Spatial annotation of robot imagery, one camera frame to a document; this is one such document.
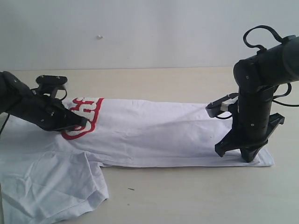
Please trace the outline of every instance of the table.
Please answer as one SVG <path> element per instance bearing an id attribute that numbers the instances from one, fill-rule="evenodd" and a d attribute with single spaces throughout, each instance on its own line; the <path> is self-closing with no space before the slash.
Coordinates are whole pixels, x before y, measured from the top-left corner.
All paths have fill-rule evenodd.
<path id="1" fill-rule="evenodd" d="M 14 71 L 35 78 L 67 76 L 68 96 L 209 103 L 236 92 L 232 68 Z M 278 93 L 284 92 L 281 86 Z M 299 83 L 281 101 L 299 104 Z M 103 168 L 110 199 L 60 224 L 295 224 L 299 211 L 298 109 L 274 104 L 286 117 L 270 138 L 269 168 Z"/>

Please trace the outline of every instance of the white wall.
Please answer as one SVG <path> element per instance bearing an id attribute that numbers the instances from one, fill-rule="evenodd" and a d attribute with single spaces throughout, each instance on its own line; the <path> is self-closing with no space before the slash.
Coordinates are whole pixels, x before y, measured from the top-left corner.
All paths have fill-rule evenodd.
<path id="1" fill-rule="evenodd" d="M 299 34 L 298 0 L 0 0 L 0 70 L 232 66 L 260 25 Z M 277 43 L 267 31 L 254 43 Z"/>

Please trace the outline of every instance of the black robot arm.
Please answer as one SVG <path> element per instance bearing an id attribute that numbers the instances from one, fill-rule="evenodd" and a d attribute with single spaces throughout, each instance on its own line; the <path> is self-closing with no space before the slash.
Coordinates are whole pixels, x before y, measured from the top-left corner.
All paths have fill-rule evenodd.
<path id="1" fill-rule="evenodd" d="M 85 126 L 87 119 L 66 109 L 58 90 L 66 90 L 66 77 L 39 76 L 39 85 L 30 89 L 10 72 L 0 72 L 0 113 L 26 120 L 45 131 L 73 130 Z"/>
<path id="2" fill-rule="evenodd" d="M 262 45 L 250 45 L 246 37 L 257 28 L 269 30 L 280 44 L 271 49 Z M 299 106 L 275 100 L 288 95 L 292 89 L 291 82 L 299 80 L 299 37 L 292 35 L 281 38 L 271 27 L 261 25 L 247 31 L 243 40 L 248 47 L 259 48 L 259 51 L 255 56 L 240 60 L 234 66 L 238 93 L 210 103 L 206 110 L 211 118 L 221 119 L 219 115 L 224 112 L 230 112 L 233 118 L 231 130 L 215 145 L 216 153 L 223 157 L 226 151 L 240 149 L 242 158 L 251 162 L 268 143 L 268 138 L 276 127 L 284 123 L 285 118 L 279 113 L 270 115 L 272 102 Z M 287 93 L 274 96 L 281 84 L 288 84 Z"/>

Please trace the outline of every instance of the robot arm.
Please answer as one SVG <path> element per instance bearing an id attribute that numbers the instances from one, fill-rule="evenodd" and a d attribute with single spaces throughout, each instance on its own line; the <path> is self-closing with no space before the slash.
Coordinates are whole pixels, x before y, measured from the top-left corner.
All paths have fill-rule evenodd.
<path id="1" fill-rule="evenodd" d="M 269 30 L 281 44 L 271 49 L 262 45 L 248 44 L 246 37 L 256 28 Z M 233 93 L 210 103 L 207 113 L 211 118 L 219 117 L 223 112 L 231 112 L 233 118 L 230 132 L 215 145 L 216 153 L 223 157 L 226 151 L 240 149 L 246 162 L 254 160 L 259 150 L 268 143 L 268 138 L 285 118 L 276 113 L 270 115 L 272 102 L 291 92 L 291 82 L 299 80 L 299 37 L 294 35 L 281 38 L 268 26 L 257 26 L 247 31 L 243 37 L 250 48 L 259 48 L 255 56 L 240 60 L 234 66 L 238 93 Z M 274 96 L 281 84 L 288 84 L 284 95 Z"/>
<path id="2" fill-rule="evenodd" d="M 73 130 L 85 126 L 87 119 L 66 109 L 55 98 L 58 90 L 66 90 L 66 77 L 40 76 L 39 87 L 30 89 L 10 72 L 0 72 L 0 113 L 36 124 L 45 131 Z"/>

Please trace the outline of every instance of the red logo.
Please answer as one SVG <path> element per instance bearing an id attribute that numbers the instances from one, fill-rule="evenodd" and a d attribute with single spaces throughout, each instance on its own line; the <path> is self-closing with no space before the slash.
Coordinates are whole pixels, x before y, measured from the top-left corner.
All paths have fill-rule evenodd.
<path id="1" fill-rule="evenodd" d="M 79 116 L 88 119 L 85 127 L 78 126 L 74 131 L 62 132 L 62 137 L 67 140 L 73 140 L 92 132 L 95 129 L 96 122 L 98 120 L 101 104 L 103 98 L 76 98 L 73 100 L 74 107 L 70 108 Z"/>

